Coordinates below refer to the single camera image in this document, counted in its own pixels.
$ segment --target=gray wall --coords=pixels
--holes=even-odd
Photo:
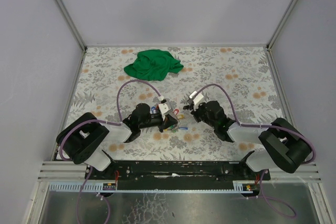
[[[317,149],[336,213],[336,0],[300,0],[273,53],[295,122]]]
[[[81,51],[53,0],[0,0],[0,223],[20,223]]]
[[[87,45],[266,44],[290,0],[63,0]]]

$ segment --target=patterned table surface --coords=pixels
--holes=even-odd
[[[123,68],[133,63],[139,51],[150,48],[88,48],[67,120],[72,123],[85,112],[97,118],[118,122],[116,96],[122,84],[133,78]],[[180,126],[188,130],[160,133],[157,127],[142,130],[131,143],[120,143],[111,133],[101,144],[113,159],[137,160],[240,160],[260,145],[227,143],[219,140],[205,123],[196,123],[183,111],[187,96],[206,84],[217,83],[227,90],[242,122],[267,123],[282,116],[280,101],[262,47],[168,47],[184,65],[178,74],[169,73],[163,81],[151,81],[171,105],[185,116]],[[204,90],[205,101],[217,100],[233,118],[229,103],[217,87]],[[120,95],[123,118],[140,102],[154,106],[158,98],[142,83],[131,83]]]

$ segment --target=green towel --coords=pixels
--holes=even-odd
[[[180,60],[167,51],[159,49],[138,52],[138,57],[133,64],[124,68],[132,77],[146,81],[162,81],[168,72],[178,73],[183,65]]]

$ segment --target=white joint cover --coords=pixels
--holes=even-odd
[[[104,125],[104,126],[110,131],[110,133],[105,137],[103,142],[108,141],[121,144],[125,142],[132,134],[130,128],[128,128],[128,126],[124,123],[122,123],[121,126],[114,126],[114,125]]]
[[[111,164],[111,160],[100,148],[97,148],[84,163],[103,171]]]
[[[159,103],[158,106],[159,106],[159,110],[160,110],[161,115],[162,115],[162,119],[164,120],[165,115],[168,115],[172,111],[172,108],[170,106],[168,106],[168,104],[166,104],[166,103]]]
[[[199,93],[199,94],[195,97],[195,99],[193,100],[193,102],[194,102],[194,110],[197,110],[197,109],[198,109],[198,106],[199,106],[202,102],[204,102],[204,96],[203,96],[201,93]]]
[[[278,167],[266,150],[253,152],[247,158],[246,164],[254,172]]]
[[[189,98],[191,99],[192,97],[194,97],[194,95],[196,95],[197,91],[194,91],[191,93],[191,95],[189,95]]]
[[[227,134],[232,141],[237,143],[248,142],[261,144],[259,135],[265,130],[267,130],[267,128],[241,127],[238,123],[233,123],[229,127]]]

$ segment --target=purple cable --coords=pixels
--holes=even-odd
[[[121,90],[123,89],[123,87],[125,87],[128,83],[131,83],[131,82],[141,82],[141,83],[145,83],[147,84],[149,87],[151,87],[157,94],[158,96],[161,96],[159,91],[151,84],[149,84],[148,82],[146,81],[143,81],[143,80],[130,80],[130,81],[127,81],[125,82],[119,89],[118,91],[118,94],[117,94],[117,110],[118,110],[118,114],[119,114],[119,118],[120,118],[120,122],[122,122],[122,116],[121,116],[121,112],[120,112],[120,107],[119,107],[119,96],[120,96],[120,92]]]
[[[262,195],[262,198],[264,198],[264,200],[266,201],[267,205],[273,209],[273,211],[275,211],[276,213],[280,214],[281,216],[283,217],[286,217],[286,218],[289,218],[289,219],[296,219],[297,218],[297,213],[295,211],[295,209],[289,205],[288,203],[286,203],[285,201],[281,200],[281,199],[277,199],[277,198],[273,198],[273,197],[268,197],[268,196],[265,196],[264,194],[264,188],[263,188],[263,181],[262,179],[264,178],[264,174],[266,173],[267,170],[264,170],[263,173],[261,174],[261,177],[260,177],[260,193]],[[293,211],[294,215],[286,215],[282,212],[280,212],[278,209],[276,209],[268,200],[273,200],[273,201],[277,201],[277,202],[280,202],[284,205],[286,205],[290,210]]]
[[[240,126],[242,126],[242,127],[255,127],[255,128],[260,128],[260,127],[261,127],[261,128],[273,128],[273,129],[277,129],[277,130],[281,130],[281,131],[286,131],[286,132],[288,132],[288,133],[290,133],[290,134],[293,134],[293,135],[295,135],[295,136],[301,138],[302,140],[304,140],[304,141],[309,145],[309,147],[310,147],[310,149],[311,149],[311,151],[312,151],[312,157],[311,157],[308,161],[302,162],[302,164],[309,164],[309,163],[311,163],[311,162],[313,162],[313,161],[315,160],[315,158],[316,158],[316,150],[315,150],[313,144],[312,144],[307,138],[305,138],[304,136],[302,136],[301,134],[299,134],[299,133],[297,133],[297,132],[295,132],[295,131],[289,130],[289,129],[287,129],[287,128],[279,127],[279,126],[275,126],[275,125],[241,123],[241,122],[239,121],[239,119],[238,119],[237,113],[236,113],[236,111],[235,111],[235,107],[234,107],[234,105],[233,105],[233,103],[232,103],[232,100],[231,100],[229,94],[225,91],[225,89],[223,89],[222,86],[220,86],[220,85],[218,85],[218,84],[215,84],[215,83],[208,84],[208,85],[202,87],[202,88],[196,93],[196,95],[194,95],[194,97],[196,97],[196,96],[197,96],[199,93],[201,93],[204,89],[206,89],[206,88],[208,88],[208,87],[210,87],[210,86],[216,86],[216,87],[220,88],[220,89],[225,93],[225,95],[226,95],[226,97],[227,97],[227,100],[229,101],[229,103],[230,103],[230,105],[231,105],[232,112],[233,112],[233,116],[234,116],[236,122],[237,122]]]
[[[115,125],[115,126],[120,126],[121,123],[113,123],[113,122],[107,122],[107,121],[103,121],[103,120],[99,120],[99,119],[91,119],[91,120],[87,120],[85,122],[82,122],[78,125],[76,125],[75,127],[73,127],[71,129],[71,131],[68,132],[68,134],[66,134],[66,136],[63,138],[62,143],[59,147],[59,155],[61,156],[62,160],[64,161],[71,161],[71,158],[66,158],[63,156],[63,147],[65,145],[65,142],[68,140],[69,136],[75,132],[77,129],[81,128],[83,125],[88,124],[88,123],[106,123],[109,125]]]
[[[216,86],[216,87],[220,88],[220,89],[225,93],[225,95],[226,95],[226,97],[227,97],[227,99],[229,100],[229,103],[230,103],[230,105],[231,105],[232,112],[233,112],[233,116],[234,116],[236,122],[237,122],[240,126],[242,126],[242,127],[257,127],[257,128],[259,128],[259,127],[262,127],[262,128],[273,128],[273,129],[277,129],[277,130],[281,130],[281,131],[286,131],[286,132],[288,132],[288,133],[290,133],[290,134],[293,134],[293,135],[295,135],[295,136],[301,138],[302,140],[304,140],[304,141],[309,145],[309,147],[310,147],[310,149],[311,149],[311,151],[312,151],[312,157],[311,157],[311,159],[309,159],[308,161],[302,162],[302,164],[309,164],[309,163],[311,163],[311,162],[313,162],[313,161],[315,160],[315,158],[316,158],[316,150],[315,150],[314,146],[312,145],[312,143],[311,143],[308,139],[306,139],[306,138],[305,138],[304,136],[302,136],[301,134],[299,134],[299,133],[297,133],[297,132],[295,132],[295,131],[289,130],[289,129],[287,129],[287,128],[279,127],[279,126],[275,126],[275,125],[241,123],[241,122],[239,121],[239,119],[238,119],[237,113],[236,113],[236,111],[235,111],[234,105],[233,105],[233,103],[232,103],[232,100],[231,100],[229,94],[225,91],[225,89],[223,89],[222,86],[220,86],[220,85],[218,85],[218,84],[215,84],[215,83],[208,84],[208,85],[202,87],[202,88],[201,88],[201,89],[194,95],[194,97],[196,97],[196,96],[197,96],[199,93],[201,93],[204,89],[206,89],[206,88],[208,88],[208,87],[210,87],[210,86]],[[263,171],[263,173],[262,173],[262,175],[261,175],[261,177],[260,177],[260,192],[261,192],[261,195],[262,195],[262,196],[259,197],[259,198],[263,198],[263,199],[266,201],[266,203],[268,204],[268,206],[269,206],[270,208],[272,208],[276,213],[280,214],[281,216],[286,217],[286,218],[289,218],[289,219],[295,219],[295,218],[297,217],[297,213],[296,213],[296,211],[294,210],[294,208],[293,208],[291,205],[289,205],[288,203],[286,203],[285,201],[283,201],[283,200],[281,200],[281,199],[277,199],[277,198],[273,198],[273,197],[265,196],[265,194],[264,194],[264,189],[263,189],[263,187],[262,187],[262,186],[263,186],[263,185],[262,185],[262,184],[263,184],[262,179],[264,178],[264,174],[265,174],[265,172],[266,172],[266,170]],[[269,200],[277,201],[277,202],[279,202],[279,203],[282,203],[282,204],[286,205],[290,210],[293,211],[294,215],[291,216],[291,215],[285,215],[285,214],[283,214],[283,213],[280,212],[278,209],[276,209],[274,206],[272,206],[271,203],[269,202]]]
[[[88,181],[89,177],[91,176],[91,173],[92,173],[93,169],[92,169],[92,166],[90,166],[90,171],[89,171],[89,174],[88,176],[86,177],[83,185],[81,185],[80,189],[79,189],[79,194],[78,194],[78,197],[77,197],[77,204],[76,204],[76,217],[77,217],[77,223],[80,224],[80,221],[79,221],[79,215],[78,215],[78,208],[79,208],[79,198],[80,198],[80,194],[81,192],[83,191],[84,189],[84,186],[86,184],[86,182]],[[108,210],[108,213],[107,213],[107,217],[106,217],[106,220],[104,222],[104,224],[106,224],[109,219],[110,219],[110,215],[111,215],[111,208],[110,208],[110,204],[109,202],[107,201],[107,199],[104,197],[104,196],[101,196],[101,198],[106,202],[107,204],[107,210]]]

